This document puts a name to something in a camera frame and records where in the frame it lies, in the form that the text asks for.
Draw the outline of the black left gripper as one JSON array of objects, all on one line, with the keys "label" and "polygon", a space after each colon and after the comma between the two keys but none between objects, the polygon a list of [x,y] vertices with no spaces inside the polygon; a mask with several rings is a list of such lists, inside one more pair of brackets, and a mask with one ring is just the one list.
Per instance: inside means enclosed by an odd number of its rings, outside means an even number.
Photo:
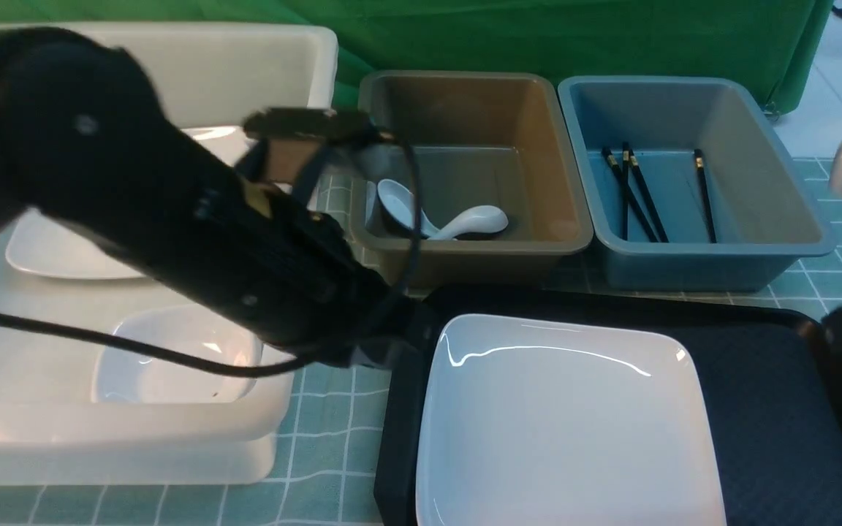
[{"label": "black left gripper", "polygon": [[435,316],[406,286],[418,240],[394,284],[354,258],[340,224],[277,189],[205,189],[191,207],[184,297],[292,356],[291,366],[389,370],[427,346]]}]

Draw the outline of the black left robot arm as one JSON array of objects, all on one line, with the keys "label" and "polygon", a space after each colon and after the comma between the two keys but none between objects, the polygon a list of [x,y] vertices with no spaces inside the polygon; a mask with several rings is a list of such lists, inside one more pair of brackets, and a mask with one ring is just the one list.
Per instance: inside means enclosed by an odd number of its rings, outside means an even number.
[{"label": "black left robot arm", "polygon": [[188,300],[290,355],[237,366],[155,344],[0,313],[0,327],[104,344],[201,372],[264,378],[315,362],[391,370],[421,355],[436,316],[406,290],[420,218],[394,284],[358,263],[308,197],[333,159],[412,147],[360,110],[271,107],[225,164],[167,119],[136,59],[64,28],[0,30],[0,231],[35,209]]}]

